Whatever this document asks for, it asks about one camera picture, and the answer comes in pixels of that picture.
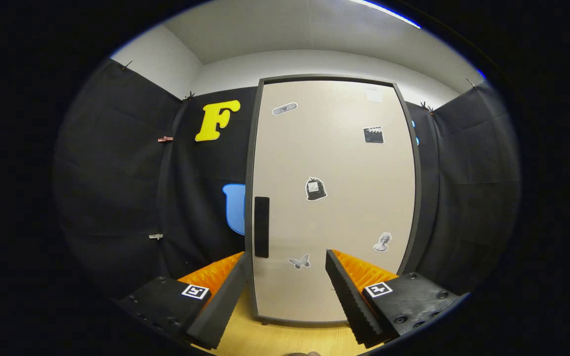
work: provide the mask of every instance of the door frame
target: door frame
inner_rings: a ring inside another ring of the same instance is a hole
[[[412,143],[412,156],[415,163],[415,205],[412,215],[412,226],[410,228],[410,236],[408,245],[406,246],[406,251],[400,264],[400,268],[397,271],[398,275],[402,275],[408,261],[410,260],[411,266],[417,266],[423,253],[419,256],[413,255],[412,248],[415,244],[426,245],[428,239],[423,239],[423,241],[416,241],[416,232],[419,221],[419,208],[421,206],[421,164],[419,161],[419,149],[417,146],[415,130],[412,126],[412,119],[410,119],[410,113],[408,107],[402,97],[402,93],[397,87],[397,83],[377,81],[374,79],[367,79],[364,77],[346,77],[344,75],[333,75],[333,74],[294,74],[294,75],[281,75],[277,77],[267,77],[261,78],[258,81],[258,88],[256,89],[256,98],[254,101],[254,109],[252,111],[252,121],[250,124],[249,131],[249,143],[247,145],[247,169],[246,169],[246,192],[245,192],[245,251],[250,253],[249,261],[247,264],[247,283],[249,287],[249,294],[252,304],[252,314],[254,317],[265,319],[265,320],[276,320],[292,323],[291,320],[281,320],[278,318],[264,317],[258,315],[258,305],[256,304],[256,293],[254,288],[254,251],[252,248],[252,176],[254,174],[254,156],[256,148],[256,128],[258,127],[258,113],[261,107],[261,97],[263,95],[263,86],[266,84],[275,83],[287,83],[287,82],[302,82],[302,81],[344,81],[344,82],[355,82],[355,83],[367,83],[375,84],[378,86],[387,86],[395,89],[397,96],[402,104],[402,110],[404,117],[406,119],[406,125],[408,126],[411,143]],[[419,248],[418,251],[425,251],[425,248]],[[326,324],[325,322],[296,322],[301,324]]]

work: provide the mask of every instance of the ceiling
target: ceiling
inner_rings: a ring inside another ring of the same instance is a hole
[[[164,24],[204,63],[282,49],[361,54],[416,70],[457,92],[481,75],[425,29],[348,0],[213,0]]]

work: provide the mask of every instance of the black backdrop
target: black backdrop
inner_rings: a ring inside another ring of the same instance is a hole
[[[57,140],[54,191],[68,245],[109,295],[244,249],[226,222],[222,187],[245,183],[255,94],[256,87],[240,88],[181,102],[112,59],[91,76]],[[219,138],[194,140],[204,105],[231,100],[240,109]],[[423,173],[414,250],[423,257],[410,259],[407,272],[462,294],[491,272],[513,227],[514,132],[486,84],[432,114],[407,105]],[[174,140],[158,142],[163,135]],[[159,241],[149,238],[160,233]]]

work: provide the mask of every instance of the yellow letter f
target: yellow letter f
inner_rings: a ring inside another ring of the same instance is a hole
[[[208,104],[204,106],[204,120],[201,122],[201,130],[195,136],[196,141],[216,140],[219,138],[217,123],[220,128],[228,126],[230,110],[239,111],[241,104],[238,100],[226,101],[225,103]]]

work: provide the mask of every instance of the ceiling light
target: ceiling light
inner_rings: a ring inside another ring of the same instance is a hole
[[[382,11],[382,12],[385,13],[385,14],[389,14],[389,15],[393,16],[394,18],[398,18],[398,19],[402,20],[402,21],[405,22],[405,23],[409,23],[410,25],[413,25],[414,27],[417,27],[418,29],[421,29],[421,27],[419,27],[416,23],[410,21],[409,19],[403,17],[403,16],[400,15],[400,14],[396,14],[396,13],[394,13],[393,11],[384,9],[384,7],[381,7],[381,6],[379,6],[379,5],[375,5],[375,4],[371,3],[371,2],[364,1],[364,0],[349,0],[349,1],[350,1],[350,2],[355,2],[355,3],[357,3],[357,4],[361,4],[361,5],[364,5],[364,6],[368,6],[368,7],[370,7],[371,9],[376,9],[376,10],[378,10],[378,11]]]

